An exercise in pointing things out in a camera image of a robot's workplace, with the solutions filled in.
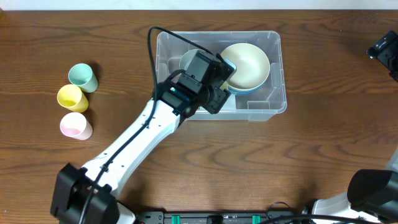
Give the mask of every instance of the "wood grain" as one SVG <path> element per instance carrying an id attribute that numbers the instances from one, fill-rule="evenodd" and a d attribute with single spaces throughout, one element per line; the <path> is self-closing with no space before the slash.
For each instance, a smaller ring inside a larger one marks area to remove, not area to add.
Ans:
<path id="1" fill-rule="evenodd" d="M 189 121 L 130 178 L 121 200 L 181 210 L 298 207 L 383 169 L 398 144 L 398 83 L 365 51 L 398 28 L 396 11 L 5 12 L 0 20 L 0 223 L 56 223 L 55 177 L 108 147 L 150 98 L 146 34 L 274 30 L 288 107 L 265 123 Z M 87 141 L 61 135 L 56 101 L 69 68 L 91 63 L 99 88 Z"/>

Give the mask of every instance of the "plastic cup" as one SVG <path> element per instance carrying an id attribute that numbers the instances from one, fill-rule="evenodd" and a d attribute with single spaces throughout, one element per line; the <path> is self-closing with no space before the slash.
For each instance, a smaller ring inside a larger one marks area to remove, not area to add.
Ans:
<path id="1" fill-rule="evenodd" d="M 57 95 L 58 103 L 74 112 L 84 112 L 88 108 L 88 100 L 81 89 L 76 85 L 63 86 Z"/>
<path id="2" fill-rule="evenodd" d="M 98 88 L 98 80 L 91 67 L 85 63 L 79 63 L 69 70 L 70 83 L 78 86 L 86 93 L 92 93 Z"/>
<path id="3" fill-rule="evenodd" d="M 60 129 L 66 137 L 86 140 L 93 134 L 93 127 L 81 113 L 72 112 L 65 115 L 60 123 Z"/>

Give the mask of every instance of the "yellow cup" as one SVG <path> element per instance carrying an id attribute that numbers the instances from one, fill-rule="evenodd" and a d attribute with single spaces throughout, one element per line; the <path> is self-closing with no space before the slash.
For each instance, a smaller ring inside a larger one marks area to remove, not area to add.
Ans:
<path id="1" fill-rule="evenodd" d="M 66 109 L 82 113 L 88 108 L 88 100 L 81 89 L 73 84 L 63 86 L 57 95 L 58 103 Z"/>

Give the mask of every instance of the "plastic storage container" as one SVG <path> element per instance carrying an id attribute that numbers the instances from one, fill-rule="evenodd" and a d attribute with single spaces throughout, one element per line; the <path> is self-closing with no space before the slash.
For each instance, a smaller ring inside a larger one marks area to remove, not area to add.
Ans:
<path id="1" fill-rule="evenodd" d="M 247 96 L 231 95 L 218 114 L 209 114 L 203 108 L 199 108 L 190 119 L 266 121 L 275 114 L 283 113 L 286 110 L 282 49 L 280 47 L 280 36 L 277 32 L 211 31 L 175 33 L 205 47 L 213 54 L 220 54 L 225 48 L 233 44 L 253 44 L 266 53 L 271 64 L 270 74 L 260 89 Z M 182 55 L 191 49 L 196 49 L 196 47 L 168 33 L 161 32 L 157 36 L 156 70 L 158 82 L 164 81 L 171 72 L 179 69 Z"/>

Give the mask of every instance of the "pink cup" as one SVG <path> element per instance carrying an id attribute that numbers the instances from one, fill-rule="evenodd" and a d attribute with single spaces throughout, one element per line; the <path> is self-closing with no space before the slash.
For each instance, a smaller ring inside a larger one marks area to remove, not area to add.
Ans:
<path id="1" fill-rule="evenodd" d="M 93 127 L 81 113 L 72 112 L 65 115 L 60 123 L 63 135 L 79 140 L 86 140 L 93 134 Z"/>

